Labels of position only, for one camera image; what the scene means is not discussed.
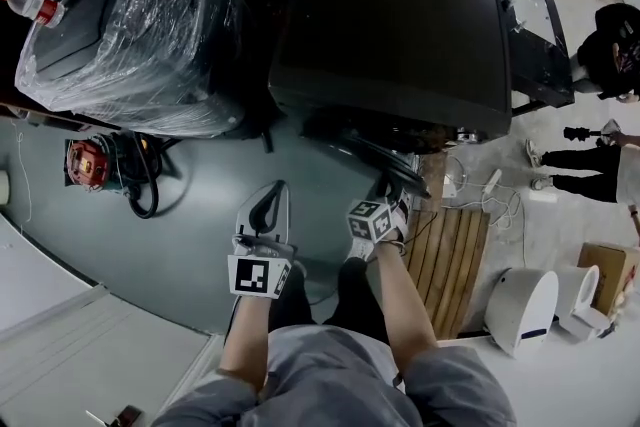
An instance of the wooden pallet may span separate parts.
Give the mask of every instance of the wooden pallet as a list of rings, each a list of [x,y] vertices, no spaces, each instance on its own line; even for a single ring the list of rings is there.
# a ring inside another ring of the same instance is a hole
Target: wooden pallet
[[[411,216],[405,264],[438,340],[457,338],[462,328],[488,231],[489,214],[481,210],[441,208]]]

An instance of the black pants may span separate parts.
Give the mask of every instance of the black pants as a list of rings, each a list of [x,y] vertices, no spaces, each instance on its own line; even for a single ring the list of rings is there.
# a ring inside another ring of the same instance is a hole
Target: black pants
[[[389,344],[384,315],[367,280],[367,264],[349,258],[338,275],[338,306],[324,325],[338,326],[362,333]],[[269,332],[287,326],[315,324],[304,290],[302,271],[293,266],[280,297],[269,312]]]
[[[585,151],[552,151],[542,156],[542,165],[598,171],[601,174],[585,178],[553,175],[553,186],[596,201],[617,202],[619,146],[603,146]]]

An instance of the plastic bottle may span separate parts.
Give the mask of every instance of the plastic bottle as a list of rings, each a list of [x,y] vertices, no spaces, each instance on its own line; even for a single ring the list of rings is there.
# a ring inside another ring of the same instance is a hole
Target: plastic bottle
[[[45,27],[55,27],[64,16],[65,8],[55,0],[5,0],[14,13],[35,20]]]

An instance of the sneaker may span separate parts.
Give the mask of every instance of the sneaker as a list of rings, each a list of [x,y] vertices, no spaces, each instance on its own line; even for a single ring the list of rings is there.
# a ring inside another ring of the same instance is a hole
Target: sneaker
[[[524,145],[524,148],[527,152],[527,157],[529,157],[529,162],[531,163],[531,167],[540,167],[542,166],[542,154],[538,151],[535,144],[531,139],[527,139],[527,142]]]
[[[541,191],[542,189],[547,189],[548,187],[553,187],[553,178],[550,176],[545,176],[544,178],[536,178],[531,181],[531,188],[534,191]]]

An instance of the cardboard box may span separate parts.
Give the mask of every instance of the cardboard box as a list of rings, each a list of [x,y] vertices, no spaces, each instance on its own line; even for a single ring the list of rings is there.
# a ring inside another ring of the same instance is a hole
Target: cardboard box
[[[639,264],[640,251],[636,248],[613,244],[583,244],[578,267],[597,265],[600,269],[592,306],[609,316],[618,294],[629,280],[635,278]]]

